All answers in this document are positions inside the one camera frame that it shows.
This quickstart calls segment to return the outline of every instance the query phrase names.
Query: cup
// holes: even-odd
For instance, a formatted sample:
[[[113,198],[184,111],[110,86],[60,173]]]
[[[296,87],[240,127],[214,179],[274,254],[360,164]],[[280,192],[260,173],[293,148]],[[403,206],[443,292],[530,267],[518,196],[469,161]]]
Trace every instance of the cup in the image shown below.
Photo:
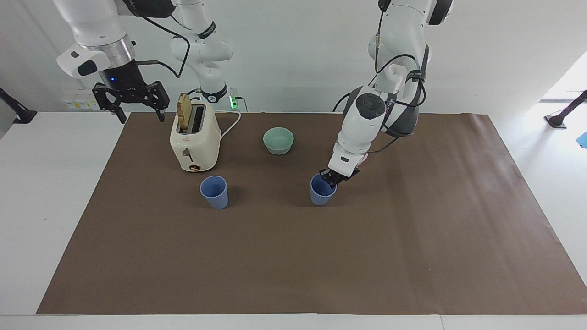
[[[274,127],[263,135],[263,143],[270,153],[287,154],[294,143],[294,134],[284,127]]]
[[[322,206],[330,200],[336,192],[336,186],[331,188],[320,174],[316,174],[310,181],[310,199],[316,206]]]
[[[222,210],[228,205],[228,186],[223,177],[207,177],[200,184],[200,193],[217,210]]]

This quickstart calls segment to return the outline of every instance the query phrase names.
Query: blue cup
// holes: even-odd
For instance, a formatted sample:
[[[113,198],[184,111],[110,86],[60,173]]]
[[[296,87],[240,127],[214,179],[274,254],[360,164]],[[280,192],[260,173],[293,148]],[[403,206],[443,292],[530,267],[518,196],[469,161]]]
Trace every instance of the blue cup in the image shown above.
[[[200,184],[200,193],[217,210],[222,210],[228,205],[228,186],[223,177],[207,177]]]
[[[330,200],[336,192],[336,187],[331,188],[320,174],[316,174],[310,181],[310,199],[316,206],[322,206]]]

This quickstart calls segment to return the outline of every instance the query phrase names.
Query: brown tablecloth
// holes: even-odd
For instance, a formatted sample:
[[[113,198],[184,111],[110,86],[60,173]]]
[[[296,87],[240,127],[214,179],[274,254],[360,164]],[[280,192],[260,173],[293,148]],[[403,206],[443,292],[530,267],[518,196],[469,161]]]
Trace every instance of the brown tablecloth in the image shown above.
[[[172,118],[132,114],[38,313],[587,314],[487,116],[422,115],[314,207],[309,181],[341,122],[243,114],[216,167],[194,174],[171,152]],[[285,156],[262,143],[274,126],[295,135]],[[213,174],[229,185],[222,211],[198,190]]]

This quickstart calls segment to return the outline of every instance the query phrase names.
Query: black stand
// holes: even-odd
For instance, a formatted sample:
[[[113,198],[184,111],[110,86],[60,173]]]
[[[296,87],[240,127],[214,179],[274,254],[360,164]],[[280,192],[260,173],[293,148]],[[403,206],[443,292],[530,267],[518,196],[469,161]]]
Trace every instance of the black stand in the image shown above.
[[[15,124],[28,124],[36,116],[36,111],[29,110],[12,96],[4,92],[2,88],[0,88],[0,99],[6,102],[6,104],[8,104],[8,106],[16,113],[16,119],[13,121]]]
[[[583,104],[587,100],[587,90],[581,94],[580,97],[577,97],[565,110],[563,110],[560,114],[556,116],[546,116],[544,119],[550,124],[550,126],[554,129],[566,129],[565,124],[562,122],[565,120],[573,110],[575,110],[578,106]]]

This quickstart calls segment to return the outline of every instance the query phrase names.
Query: white table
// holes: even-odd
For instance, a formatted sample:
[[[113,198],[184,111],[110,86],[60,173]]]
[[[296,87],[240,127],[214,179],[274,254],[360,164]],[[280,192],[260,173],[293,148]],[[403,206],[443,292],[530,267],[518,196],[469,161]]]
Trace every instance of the white table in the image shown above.
[[[566,131],[541,118],[557,108],[491,118],[587,282],[587,150],[575,141],[587,106]],[[33,316],[122,128],[105,113],[39,113],[0,140],[0,329],[587,329],[587,315]]]

